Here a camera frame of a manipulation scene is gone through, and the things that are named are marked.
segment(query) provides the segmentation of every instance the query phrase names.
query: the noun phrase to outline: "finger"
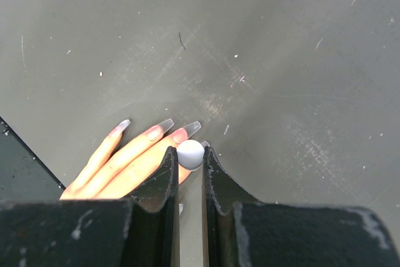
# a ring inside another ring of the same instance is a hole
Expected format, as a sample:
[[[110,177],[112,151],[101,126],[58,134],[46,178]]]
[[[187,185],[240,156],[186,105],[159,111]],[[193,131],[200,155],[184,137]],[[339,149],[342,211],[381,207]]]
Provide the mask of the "finger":
[[[191,173],[192,171],[187,170],[179,165],[179,184],[183,183]]]
[[[95,198],[120,198],[148,178],[160,165],[169,146],[177,147],[201,128],[196,121],[165,137],[121,171]]]
[[[155,145],[174,126],[172,119],[165,120],[140,134],[119,150],[98,170],[79,192],[83,198],[92,198],[143,152]]]
[[[68,187],[69,191],[77,190],[84,186],[96,172],[107,162],[115,147],[122,138],[123,131],[131,124],[130,120],[119,123],[103,140],[97,150],[92,154],[81,173]]]

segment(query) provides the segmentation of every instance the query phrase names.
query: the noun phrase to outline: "pink nail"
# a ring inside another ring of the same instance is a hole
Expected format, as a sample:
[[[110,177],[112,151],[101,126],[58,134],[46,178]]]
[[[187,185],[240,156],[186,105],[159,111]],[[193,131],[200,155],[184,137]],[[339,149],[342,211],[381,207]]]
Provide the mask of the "pink nail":
[[[155,141],[161,138],[163,134],[169,131],[174,126],[174,121],[172,119],[167,119],[157,125],[154,125],[147,132],[147,138],[150,141]]]

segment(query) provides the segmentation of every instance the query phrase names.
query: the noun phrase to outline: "white ball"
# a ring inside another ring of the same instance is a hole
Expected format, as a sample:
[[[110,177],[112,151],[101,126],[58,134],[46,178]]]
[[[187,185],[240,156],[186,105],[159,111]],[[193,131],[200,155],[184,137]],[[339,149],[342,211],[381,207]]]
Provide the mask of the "white ball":
[[[182,142],[176,152],[179,164],[187,170],[194,171],[203,163],[204,147],[195,140]]]

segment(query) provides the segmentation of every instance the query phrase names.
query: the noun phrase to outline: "fingernail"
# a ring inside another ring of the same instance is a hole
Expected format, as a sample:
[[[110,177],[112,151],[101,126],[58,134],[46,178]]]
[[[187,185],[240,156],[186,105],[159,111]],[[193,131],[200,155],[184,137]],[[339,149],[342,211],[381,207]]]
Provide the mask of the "fingernail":
[[[210,143],[208,143],[207,141],[203,141],[203,142],[201,143],[201,145],[202,145],[203,147],[206,147],[206,146],[210,147],[210,146],[211,146]]]
[[[109,136],[115,138],[119,136],[127,127],[130,125],[131,122],[129,119],[124,120],[123,122],[119,123],[110,133]]]
[[[172,134],[172,140],[174,140],[176,144],[180,144],[196,134],[199,129],[201,129],[201,124],[199,121],[185,125]]]
[[[154,125],[147,132],[147,138],[150,141],[157,140],[167,131],[169,131],[174,126],[174,121],[172,119],[165,120],[157,125]]]

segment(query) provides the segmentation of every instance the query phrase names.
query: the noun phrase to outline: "gray floor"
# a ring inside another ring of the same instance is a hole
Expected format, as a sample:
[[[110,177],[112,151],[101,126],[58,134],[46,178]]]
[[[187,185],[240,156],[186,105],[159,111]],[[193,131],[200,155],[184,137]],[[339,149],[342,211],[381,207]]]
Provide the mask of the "gray floor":
[[[399,9],[0,0],[0,112],[64,184],[124,118],[128,137],[198,119],[196,138],[258,198],[367,206],[400,245]],[[200,266],[199,174],[183,188],[182,265]]]

